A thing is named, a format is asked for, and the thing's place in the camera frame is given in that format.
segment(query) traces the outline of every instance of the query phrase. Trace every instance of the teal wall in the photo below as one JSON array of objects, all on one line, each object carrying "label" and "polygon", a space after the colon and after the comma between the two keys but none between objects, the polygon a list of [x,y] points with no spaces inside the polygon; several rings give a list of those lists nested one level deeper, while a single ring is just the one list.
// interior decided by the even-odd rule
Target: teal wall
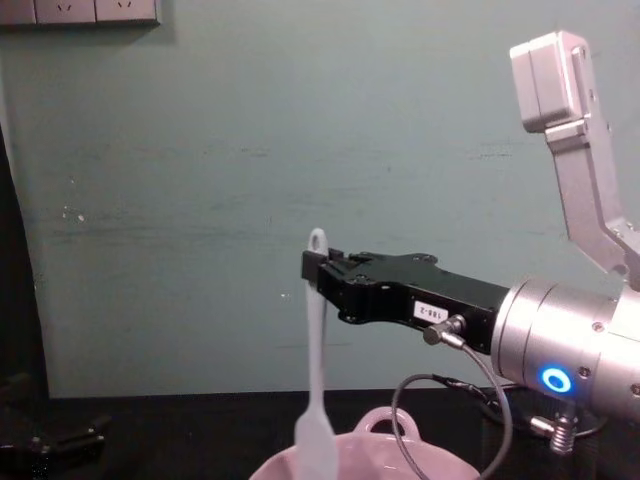
[{"label": "teal wall", "polygon": [[[589,39],[638,218],[638,2],[166,3],[157,29],[0,39],[55,397],[304,389],[316,226],[347,251],[615,291],[566,240],[508,51],[557,28]],[[330,388],[482,381],[333,310],[328,343]]]}]

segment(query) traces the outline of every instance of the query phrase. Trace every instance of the spatula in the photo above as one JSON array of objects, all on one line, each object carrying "label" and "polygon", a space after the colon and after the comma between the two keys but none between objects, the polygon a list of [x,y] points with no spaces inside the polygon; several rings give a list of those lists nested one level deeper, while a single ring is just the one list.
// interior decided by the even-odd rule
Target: spatula
[{"label": "spatula", "polygon": [[[316,228],[310,251],[329,254],[327,237]],[[327,301],[310,283],[307,289],[309,323],[309,406],[296,422],[295,480],[338,480],[338,448],[324,409],[324,332]]]}]

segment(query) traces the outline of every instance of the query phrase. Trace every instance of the electrical outlet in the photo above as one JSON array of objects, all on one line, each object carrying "label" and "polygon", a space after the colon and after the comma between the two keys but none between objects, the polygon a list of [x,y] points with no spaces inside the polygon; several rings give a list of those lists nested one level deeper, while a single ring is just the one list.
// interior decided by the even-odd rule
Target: electrical outlet
[{"label": "electrical outlet", "polygon": [[159,23],[161,0],[96,0],[98,22]]},{"label": "electrical outlet", "polygon": [[36,23],[33,0],[0,0],[0,25],[29,25]]},{"label": "electrical outlet", "polygon": [[41,24],[95,23],[94,0],[36,0]]}]

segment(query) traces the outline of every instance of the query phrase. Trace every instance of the silver arm segment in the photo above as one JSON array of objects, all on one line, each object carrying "label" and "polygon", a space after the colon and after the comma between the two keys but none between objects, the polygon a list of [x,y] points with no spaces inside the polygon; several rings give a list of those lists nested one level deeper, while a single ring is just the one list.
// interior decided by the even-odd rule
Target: silver arm segment
[{"label": "silver arm segment", "polygon": [[586,40],[567,32],[511,49],[522,123],[553,154],[569,239],[640,290],[640,234],[622,212],[610,129]]}]

